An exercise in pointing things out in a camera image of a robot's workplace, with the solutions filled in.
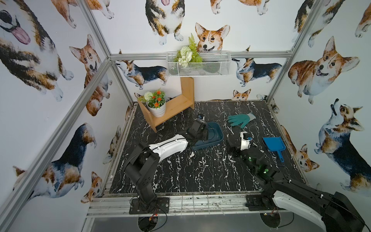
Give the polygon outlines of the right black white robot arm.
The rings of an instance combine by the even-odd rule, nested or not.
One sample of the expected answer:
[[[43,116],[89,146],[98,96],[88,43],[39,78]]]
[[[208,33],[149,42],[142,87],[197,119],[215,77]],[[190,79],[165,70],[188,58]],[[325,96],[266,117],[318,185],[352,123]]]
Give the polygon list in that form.
[[[330,194],[293,180],[271,167],[264,156],[250,149],[241,150],[227,142],[227,151],[233,157],[241,158],[262,186],[261,197],[265,208],[288,210],[311,221],[325,232],[362,232],[368,229],[345,195],[339,192]]]

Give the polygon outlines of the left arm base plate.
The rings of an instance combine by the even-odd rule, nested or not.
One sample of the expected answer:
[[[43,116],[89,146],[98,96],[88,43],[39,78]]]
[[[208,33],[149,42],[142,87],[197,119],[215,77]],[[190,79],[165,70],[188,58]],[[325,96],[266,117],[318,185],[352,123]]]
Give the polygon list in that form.
[[[140,198],[133,198],[130,200],[130,215],[141,214],[155,214],[165,213],[168,214],[170,206],[170,198],[159,197],[150,203],[144,203]]]

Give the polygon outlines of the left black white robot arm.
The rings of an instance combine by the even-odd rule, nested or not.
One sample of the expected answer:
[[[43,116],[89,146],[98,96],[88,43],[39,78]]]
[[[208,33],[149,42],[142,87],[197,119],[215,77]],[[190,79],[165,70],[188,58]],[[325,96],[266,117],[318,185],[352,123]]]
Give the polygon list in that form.
[[[199,114],[193,124],[174,137],[157,144],[140,143],[124,162],[123,170],[139,197],[139,204],[150,209],[155,206],[157,196],[152,183],[159,163],[189,146],[208,138],[207,122]]]

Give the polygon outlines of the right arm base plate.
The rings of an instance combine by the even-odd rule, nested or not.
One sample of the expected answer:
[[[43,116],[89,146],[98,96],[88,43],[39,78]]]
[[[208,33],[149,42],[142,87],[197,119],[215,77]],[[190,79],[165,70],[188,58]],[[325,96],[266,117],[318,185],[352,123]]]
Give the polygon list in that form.
[[[245,206],[250,211],[263,211],[263,210],[274,210],[276,205],[274,204],[272,198],[267,196],[259,195],[246,195]]]

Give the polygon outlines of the teal plastic storage box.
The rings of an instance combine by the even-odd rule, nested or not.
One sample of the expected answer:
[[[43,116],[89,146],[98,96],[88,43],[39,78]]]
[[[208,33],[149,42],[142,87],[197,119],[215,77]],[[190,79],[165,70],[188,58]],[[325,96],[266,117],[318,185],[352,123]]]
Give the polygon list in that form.
[[[216,122],[207,123],[208,137],[205,141],[198,141],[195,145],[191,146],[192,150],[200,150],[208,147],[219,145],[224,140],[224,134]]]

